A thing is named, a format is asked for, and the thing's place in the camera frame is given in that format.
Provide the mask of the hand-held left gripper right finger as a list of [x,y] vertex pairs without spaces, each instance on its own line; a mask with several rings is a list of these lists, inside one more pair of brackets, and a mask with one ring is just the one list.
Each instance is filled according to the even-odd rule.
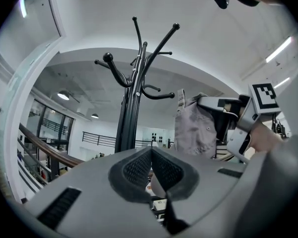
[[167,199],[163,225],[175,235],[217,206],[246,165],[152,147],[151,167]]

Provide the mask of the black metal balcony railing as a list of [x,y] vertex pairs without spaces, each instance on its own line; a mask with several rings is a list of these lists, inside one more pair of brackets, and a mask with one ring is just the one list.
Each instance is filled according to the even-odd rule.
[[[98,146],[107,146],[107,147],[114,148],[116,145],[116,138],[84,131],[82,133],[82,142],[87,142]],[[135,140],[135,147],[140,148],[145,146],[153,146],[153,142],[157,142],[158,145],[161,145],[162,147],[165,147],[168,149],[171,148],[171,146],[174,143],[170,139],[168,139],[167,141],[164,141],[163,137],[156,137],[155,134],[153,133],[151,140]]]

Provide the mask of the grey baseball cap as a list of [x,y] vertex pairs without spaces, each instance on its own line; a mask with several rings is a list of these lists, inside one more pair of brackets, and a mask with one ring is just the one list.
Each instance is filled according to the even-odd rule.
[[198,106],[206,94],[186,98],[184,89],[178,90],[172,148],[180,153],[212,158],[216,154],[217,132],[212,115]]

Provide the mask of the black railing wooden handrail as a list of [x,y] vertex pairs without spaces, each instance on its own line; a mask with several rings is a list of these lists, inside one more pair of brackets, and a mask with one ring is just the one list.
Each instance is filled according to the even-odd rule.
[[[22,124],[19,125],[19,130],[25,135],[25,137],[39,150],[42,150],[48,157],[54,158],[59,163],[65,165],[66,167],[73,168],[80,163],[83,163],[84,161],[78,158],[75,158],[73,156],[67,155],[65,152],[61,152],[52,146],[48,145],[46,142],[39,139],[37,136],[35,136],[32,132],[30,132],[25,126]],[[21,145],[25,153],[30,156],[30,158],[35,162],[37,166],[39,166],[42,170],[44,170],[47,174],[52,174],[52,171],[50,168],[44,166],[38,158],[34,157],[33,154],[30,152],[30,150],[25,147],[25,145],[21,142],[21,140],[17,139],[18,143]],[[31,165],[28,163],[27,160],[25,160],[24,156],[20,152],[17,152],[17,156],[19,160],[23,161],[26,167],[26,171],[30,171],[30,174],[34,175],[35,181],[40,181],[43,185],[48,184],[48,181],[41,176],[37,171],[35,171]]]

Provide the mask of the black framed window wall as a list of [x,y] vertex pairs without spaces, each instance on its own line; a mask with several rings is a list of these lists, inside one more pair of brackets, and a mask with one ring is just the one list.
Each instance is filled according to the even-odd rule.
[[74,119],[34,101],[26,128],[51,144],[68,145]]

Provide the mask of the ceiling strip light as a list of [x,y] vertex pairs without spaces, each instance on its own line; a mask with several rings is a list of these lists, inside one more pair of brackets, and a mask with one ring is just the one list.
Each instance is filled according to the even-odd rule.
[[27,16],[25,0],[19,0],[18,4],[19,4],[21,15],[23,18],[25,18]]
[[280,83],[278,83],[277,85],[274,86],[274,89],[279,88],[280,86],[282,86],[283,84],[285,84],[286,82],[288,82],[291,78],[287,77],[286,79],[284,79],[283,81],[281,81]]
[[285,41],[283,41],[271,54],[265,58],[265,62],[269,63],[278,54],[280,54],[290,43],[292,42],[292,37],[289,36]]

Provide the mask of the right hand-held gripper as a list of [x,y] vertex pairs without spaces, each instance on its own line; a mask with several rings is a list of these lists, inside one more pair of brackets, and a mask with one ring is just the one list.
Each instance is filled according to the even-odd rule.
[[[244,152],[249,146],[252,127],[258,120],[273,121],[281,109],[276,102],[276,93],[271,83],[249,85],[249,99],[239,117],[241,104],[237,98],[201,97],[197,101],[198,106],[212,111],[217,140],[226,142],[227,137],[227,151],[247,164],[249,160],[244,156]],[[237,105],[235,113],[231,112],[232,105]]]

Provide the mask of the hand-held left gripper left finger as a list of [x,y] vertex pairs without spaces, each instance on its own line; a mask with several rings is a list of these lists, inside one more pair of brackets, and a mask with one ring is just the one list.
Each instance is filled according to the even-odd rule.
[[168,238],[146,192],[151,148],[137,148],[77,165],[25,204],[61,238]]

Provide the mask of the black metal coat rack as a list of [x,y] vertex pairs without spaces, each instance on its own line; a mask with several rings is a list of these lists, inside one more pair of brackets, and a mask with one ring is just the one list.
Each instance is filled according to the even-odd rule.
[[95,64],[109,69],[116,82],[125,89],[124,97],[121,103],[121,111],[116,133],[116,153],[135,148],[137,123],[142,95],[151,100],[163,100],[169,98],[173,99],[175,97],[175,93],[173,92],[156,96],[149,94],[146,91],[146,88],[154,89],[157,92],[160,92],[161,89],[152,85],[146,85],[145,76],[154,59],[158,55],[172,55],[172,52],[163,52],[161,49],[172,37],[172,35],[180,29],[180,24],[174,23],[170,31],[165,35],[154,52],[146,55],[148,43],[142,41],[138,25],[138,18],[134,16],[132,20],[134,22],[135,30],[137,33],[139,49],[137,56],[131,62],[131,66],[133,67],[131,77],[126,78],[126,76],[117,69],[114,63],[113,55],[111,53],[105,53],[103,55],[103,61],[100,61],[98,59],[94,61]]

